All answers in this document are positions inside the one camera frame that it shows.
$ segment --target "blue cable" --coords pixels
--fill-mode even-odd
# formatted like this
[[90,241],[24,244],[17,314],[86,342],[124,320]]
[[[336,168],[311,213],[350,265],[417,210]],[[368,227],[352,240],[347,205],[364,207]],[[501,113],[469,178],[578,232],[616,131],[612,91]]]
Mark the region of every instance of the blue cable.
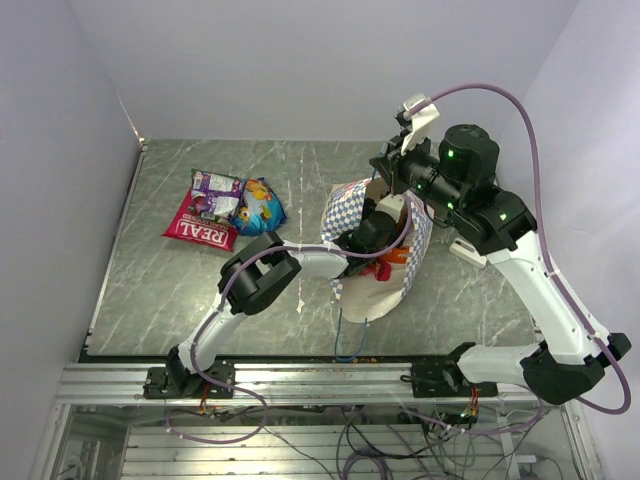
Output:
[[353,356],[351,357],[339,357],[338,356],[338,340],[340,339],[340,328],[342,327],[342,309],[340,309],[340,314],[338,315],[338,331],[336,332],[336,343],[334,343],[333,345],[333,356],[336,358],[336,360],[340,363],[348,363],[348,362],[352,362],[353,360],[355,360],[356,358],[358,358],[358,355],[360,355],[360,352],[362,352],[362,349],[364,348],[364,340],[365,338],[367,338],[367,326],[368,326],[369,322],[368,320],[365,318],[364,319],[364,327],[362,330],[362,338],[360,339],[360,346],[358,347],[358,351],[356,353],[353,354]]

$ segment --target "marble surface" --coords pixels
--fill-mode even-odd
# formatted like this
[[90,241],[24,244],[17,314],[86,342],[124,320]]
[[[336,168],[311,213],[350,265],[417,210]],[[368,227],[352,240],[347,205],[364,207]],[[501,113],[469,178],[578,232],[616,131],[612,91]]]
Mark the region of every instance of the marble surface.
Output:
[[[189,187],[192,168],[264,176],[293,242],[320,240],[333,184],[365,178],[375,142],[150,140],[90,338],[92,355],[164,354],[184,340],[212,302],[220,266],[231,254],[162,237]],[[448,353],[461,342],[533,341],[528,312],[492,267],[477,269],[448,252],[455,232],[434,228],[412,290],[370,324],[363,354]],[[238,251],[248,243],[239,237]],[[304,301],[300,313],[299,299]],[[295,280],[276,303],[247,319],[221,353],[333,355],[338,308],[328,282]],[[362,324],[343,322],[339,354],[358,347]]]

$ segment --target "blue and white checkered fabric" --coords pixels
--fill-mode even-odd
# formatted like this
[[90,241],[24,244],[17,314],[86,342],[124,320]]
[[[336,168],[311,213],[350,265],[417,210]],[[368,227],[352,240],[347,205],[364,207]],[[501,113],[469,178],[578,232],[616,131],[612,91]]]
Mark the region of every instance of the blue and white checkered fabric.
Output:
[[[366,195],[367,185],[371,179],[342,185],[329,197],[326,216],[322,225],[321,236],[324,241],[333,241],[347,230],[352,230],[360,224],[362,207]],[[431,232],[431,221],[424,211],[422,202],[409,193],[411,197],[412,225],[403,245],[409,246],[407,257],[407,269],[404,277],[402,296],[411,288],[422,259],[427,249],[427,241]],[[342,294],[343,283],[341,280],[330,280],[331,288],[338,300]]]

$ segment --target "purple snack bag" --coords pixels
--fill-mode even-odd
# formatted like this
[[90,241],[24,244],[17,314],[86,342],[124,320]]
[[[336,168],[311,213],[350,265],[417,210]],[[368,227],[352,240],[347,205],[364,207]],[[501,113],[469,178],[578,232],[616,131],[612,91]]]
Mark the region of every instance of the purple snack bag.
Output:
[[230,220],[238,210],[244,191],[244,180],[228,175],[191,171],[193,213],[205,220]]

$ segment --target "gray wall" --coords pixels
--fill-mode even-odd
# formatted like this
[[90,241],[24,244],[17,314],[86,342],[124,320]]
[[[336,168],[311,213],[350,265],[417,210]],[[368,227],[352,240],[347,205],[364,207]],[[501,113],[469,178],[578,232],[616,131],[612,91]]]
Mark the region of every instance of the gray wall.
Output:
[[[583,0],[526,96],[542,164],[551,252],[591,311],[635,348],[622,362],[636,400],[622,417],[590,412],[611,480],[638,478],[640,422],[640,3]],[[501,139],[502,186],[533,205],[524,127]],[[615,373],[588,395],[616,407]]]
[[[145,137],[365,140],[395,134],[416,92],[469,81],[524,95],[575,0],[71,0]],[[445,125],[498,136],[489,94]]]
[[63,0],[0,15],[0,465],[27,477],[82,345],[139,144]]

